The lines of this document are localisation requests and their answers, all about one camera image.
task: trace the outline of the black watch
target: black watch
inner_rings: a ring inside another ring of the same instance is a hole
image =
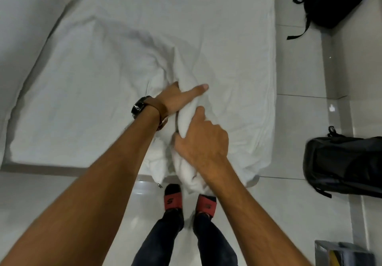
[[[151,96],[142,97],[138,100],[138,102],[136,102],[136,104],[131,109],[131,114],[133,115],[133,118],[136,119],[138,115],[143,111],[143,109],[145,109],[146,106],[152,106],[158,110],[160,120],[157,130],[162,129],[167,123],[167,119],[169,118],[169,111],[161,101]]]

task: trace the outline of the pillowcase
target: pillowcase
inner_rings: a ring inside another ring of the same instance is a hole
[[[72,0],[0,0],[0,165],[7,125],[27,76]]]

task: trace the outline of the bed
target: bed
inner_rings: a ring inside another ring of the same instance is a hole
[[[198,105],[227,130],[242,182],[271,161],[275,119],[274,0],[72,0],[27,74],[7,126],[3,163],[88,167],[131,123],[141,96],[179,81],[210,90],[158,133],[140,175],[201,177],[170,145]]]

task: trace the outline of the jeans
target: jeans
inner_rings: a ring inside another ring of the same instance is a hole
[[[167,266],[170,263],[174,241],[183,229],[183,215],[178,210],[166,212],[156,222],[136,254],[132,266]],[[205,214],[194,220],[194,233],[203,266],[236,265],[238,260],[221,231]]]

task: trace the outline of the wall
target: wall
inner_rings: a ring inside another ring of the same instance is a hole
[[[356,137],[382,136],[382,0],[364,0],[332,34],[337,97]],[[382,199],[363,197],[367,246],[382,265]]]

